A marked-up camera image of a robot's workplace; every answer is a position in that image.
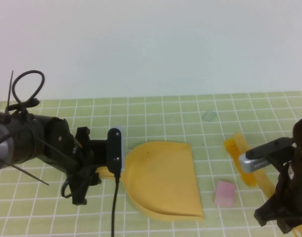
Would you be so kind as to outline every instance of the yellow dustpan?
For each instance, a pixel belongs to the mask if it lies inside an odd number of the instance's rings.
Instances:
[[[105,167],[97,172],[113,178]],[[137,209],[151,218],[203,219],[189,144],[147,142],[134,148],[126,156],[121,181]]]

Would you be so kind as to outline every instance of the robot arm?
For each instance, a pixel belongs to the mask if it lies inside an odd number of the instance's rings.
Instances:
[[[254,217],[261,226],[277,220],[286,234],[302,224],[302,119],[293,130],[293,138],[282,137],[241,155],[240,165],[247,173],[272,164],[278,171],[275,194]]]
[[[29,73],[40,74],[44,80],[39,71]],[[97,168],[106,166],[120,178],[121,131],[112,128],[107,140],[90,140],[89,129],[79,127],[74,137],[65,119],[28,113],[27,108],[36,106],[39,101],[32,96],[22,103],[14,90],[18,80],[27,74],[20,75],[12,85],[18,104],[7,106],[5,113],[0,113],[0,169],[38,158],[66,174],[61,190],[63,197],[72,197],[75,205],[86,204],[88,187],[101,183]],[[65,195],[67,185],[71,190],[69,195]]]

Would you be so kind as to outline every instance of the tabletop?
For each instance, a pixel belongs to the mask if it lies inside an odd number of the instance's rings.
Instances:
[[[5,105],[0,102],[0,111]],[[258,225],[253,214],[266,198],[259,188],[249,188],[241,181],[223,142],[238,131],[251,147],[291,136],[293,125],[302,118],[302,91],[44,100],[29,111],[65,118],[73,134],[77,127],[88,126],[91,139],[106,139],[110,127],[121,126],[125,153],[147,141],[191,144],[205,219],[150,219],[137,211],[121,184],[116,237],[292,236],[282,235],[274,222],[263,228]],[[0,236],[110,236],[114,181],[103,180],[90,187],[88,204],[74,206],[60,196],[65,179],[60,171],[37,158],[20,166],[50,186],[14,168],[0,170]],[[276,184],[278,172],[272,166],[265,170]],[[236,185],[231,208],[214,204],[218,181]]]

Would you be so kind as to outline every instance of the pink block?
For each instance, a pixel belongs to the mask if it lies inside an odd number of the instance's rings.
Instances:
[[[235,198],[235,185],[219,181],[216,187],[215,204],[224,207],[231,207]]]

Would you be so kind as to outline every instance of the wire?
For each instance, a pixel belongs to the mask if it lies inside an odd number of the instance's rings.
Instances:
[[[18,98],[17,94],[16,94],[16,91],[15,91],[15,87],[16,87],[16,84],[19,82],[20,79],[22,79],[24,76],[28,75],[28,74],[32,74],[32,73],[36,73],[36,74],[39,74],[41,75],[42,77],[42,80],[41,80],[41,83],[39,85],[39,87],[36,89],[36,91],[32,94],[32,96],[25,102],[25,105],[20,101],[20,99]],[[27,107],[31,102],[32,100],[35,98],[35,96],[39,93],[39,91],[42,89],[43,85],[44,85],[44,81],[45,81],[45,77],[44,77],[44,74],[40,71],[37,71],[37,70],[32,70],[32,71],[27,71],[23,74],[21,74],[20,76],[18,76],[16,78],[16,80],[13,82],[13,85],[11,87],[11,82],[12,82],[12,76],[13,76],[13,71],[11,73],[11,79],[10,79],[10,85],[9,85],[9,92],[8,92],[8,100],[7,100],[7,107],[5,109],[5,114],[7,114],[8,112],[8,107],[9,107],[9,101],[10,101],[10,89],[12,89],[12,95],[13,97],[16,99],[16,101],[18,102],[19,106],[20,106],[20,109],[21,109],[21,112],[22,112],[22,115],[25,116],[25,124],[23,125],[23,127],[17,131],[14,131],[14,132],[11,132],[3,137],[0,138],[0,144],[4,141],[6,141],[7,139],[13,137],[14,135],[22,132],[24,129],[26,129],[27,125],[29,124],[29,120],[28,120],[28,117],[26,116],[25,112],[27,111]],[[48,183],[44,182],[43,180],[37,178],[36,176],[34,176],[33,174],[29,173],[28,171],[24,170],[24,169],[21,169],[19,168],[18,166],[16,165],[13,165],[11,163],[8,163],[7,161],[4,161],[3,159],[0,158],[0,162],[7,165],[7,166],[11,166],[27,175],[29,175],[30,177],[48,185]]]
[[[61,156],[64,156],[65,158],[69,159],[69,157],[67,155],[65,155],[64,153],[62,153],[60,150],[56,149],[54,146],[51,146],[49,143],[39,139],[39,138],[35,138],[35,140],[37,140],[38,142],[43,143],[44,145],[50,147],[51,149],[55,150],[57,153],[59,153]]]
[[[65,190],[67,188],[67,185],[69,185],[69,183],[68,183],[68,180],[65,179],[65,181],[64,181],[64,183],[62,185],[62,188],[61,188],[61,196],[63,198],[70,198],[72,196],[72,193],[65,195]]]
[[[115,213],[116,213],[118,189],[119,189],[119,178],[116,177],[116,189],[115,189],[115,195],[113,197],[112,214],[111,214],[111,237],[115,236]]]
[[[26,107],[23,105],[23,103],[20,101],[20,99],[17,96],[16,93],[16,85],[17,83],[20,81],[20,79],[22,79],[24,76],[28,75],[28,74],[39,74],[41,75],[41,83],[39,85],[39,87],[36,89],[36,91],[30,96],[30,98],[26,101],[27,104],[31,103],[31,101],[35,98],[35,96],[40,92],[40,90],[42,89],[43,85],[44,85],[44,81],[45,81],[45,76],[42,72],[37,71],[37,70],[31,70],[31,71],[27,71],[21,75],[19,75],[16,80],[14,80],[13,85],[12,85],[12,95],[15,98],[15,100],[17,101],[17,103],[19,104],[20,108],[21,108],[21,112],[23,112],[24,110],[26,110]]]

